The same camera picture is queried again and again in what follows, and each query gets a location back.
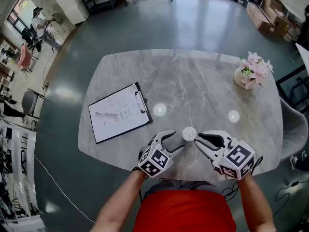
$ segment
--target flower vase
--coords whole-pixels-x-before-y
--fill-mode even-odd
[[[241,68],[237,68],[234,72],[234,81],[235,83],[237,83],[239,86],[241,86],[244,89],[252,89],[253,85],[250,87],[245,88],[245,85],[243,83],[241,83],[242,80],[242,73],[241,73]]]

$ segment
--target gray marble tabletop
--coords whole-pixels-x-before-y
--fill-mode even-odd
[[[85,97],[78,134],[79,149],[108,164],[131,170],[138,163],[140,148],[158,132],[179,133],[171,144],[181,143],[181,132],[191,126],[197,132],[223,130],[244,140],[264,160],[254,174],[275,169],[281,158],[282,114],[273,76],[245,90],[233,75],[239,58],[193,50],[142,50],[104,56]],[[153,123],[96,144],[88,106],[126,86],[138,82],[148,99]],[[154,106],[162,103],[165,115],[156,116]],[[239,113],[231,122],[230,111]],[[209,181],[222,180],[208,159],[186,143],[164,178]]]

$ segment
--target black clipboard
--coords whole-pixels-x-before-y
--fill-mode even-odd
[[[104,142],[104,141],[106,141],[106,140],[109,140],[109,139],[112,139],[112,138],[114,138],[114,137],[120,136],[120,135],[125,134],[125,133],[127,133],[127,132],[129,132],[129,131],[135,130],[135,129],[139,128],[139,127],[142,127],[142,126],[144,126],[144,125],[147,125],[147,124],[150,124],[150,123],[153,122],[153,119],[151,118],[149,109],[148,109],[148,107],[147,107],[147,99],[144,98],[144,96],[143,96],[143,94],[142,94],[142,92],[141,92],[141,89],[140,89],[140,85],[139,85],[138,82],[135,82],[135,83],[133,83],[133,84],[127,86],[127,87],[124,87],[124,88],[122,88],[122,89],[120,89],[120,90],[114,92],[113,94],[116,94],[116,93],[118,93],[119,91],[121,91],[121,90],[123,90],[123,89],[126,89],[126,88],[128,88],[128,87],[130,87],[130,86],[132,86],[132,85],[134,85],[134,84],[136,85],[136,88],[137,88],[137,90],[138,90],[137,92],[135,92],[135,96],[137,97],[137,96],[139,95],[140,98],[141,98],[141,101],[142,101],[142,104],[140,104],[140,103],[138,102],[138,99],[137,99],[137,102],[139,103],[139,107],[140,107],[140,112],[141,112],[141,113],[147,113],[147,116],[148,116],[149,121],[148,121],[147,123],[143,124],[143,125],[137,126],[137,127],[132,128],[132,129],[130,129],[130,130],[127,130],[127,131],[125,131],[125,132],[123,132],[123,133],[121,133],[121,134],[115,135],[115,136],[113,136],[113,137],[104,139],[104,140],[102,140],[102,141],[100,141],[100,142],[97,142],[97,141],[96,141],[96,144],[102,143],[102,142]],[[113,95],[113,94],[110,94],[110,95],[108,95],[108,96],[105,96],[104,98],[102,98],[102,99],[100,99],[100,100],[98,100],[98,101],[96,101],[96,102],[90,104],[90,105],[88,106],[88,110],[89,110],[89,107],[92,106],[93,104],[96,104],[97,102],[100,102],[101,100],[106,99],[107,97],[109,97],[109,96],[111,96],[111,95]],[[90,116],[90,120],[91,120],[92,132],[93,132],[93,134],[94,134],[95,132],[94,132],[94,130],[93,130],[93,125],[92,125],[91,116]]]

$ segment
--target gray floor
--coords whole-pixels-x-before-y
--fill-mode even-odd
[[[48,88],[37,126],[35,154],[69,198],[93,220],[129,172],[93,159],[77,147],[80,113],[89,82],[107,54],[158,48],[238,57],[246,57],[247,51],[257,52],[271,60],[275,79],[302,63],[293,46],[283,39],[263,36],[244,7],[230,0],[132,0],[128,7],[89,18],[64,49],[66,54]],[[307,179],[308,173],[292,172],[288,161],[256,177],[274,211],[285,202],[274,201],[279,188]],[[147,180],[142,189],[153,182]],[[49,231],[89,231],[92,223],[69,203],[37,161],[35,183],[41,215]],[[220,188],[228,185],[232,185],[231,181],[220,183]],[[307,203],[307,184],[289,191],[288,205],[275,216],[278,231],[288,231],[297,223]],[[248,231],[239,194],[228,203],[237,231]],[[138,208],[136,202],[124,231],[133,230]]]

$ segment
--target gray chair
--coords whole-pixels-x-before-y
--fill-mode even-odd
[[[44,96],[35,92],[32,89],[28,89],[28,91],[24,93],[23,99],[21,101],[21,105],[24,109],[24,114],[39,119],[38,117],[35,117],[33,115],[38,98],[44,99]]]
[[[283,143],[281,160],[287,159],[305,146],[308,138],[308,122],[299,111],[280,98],[283,120]]]

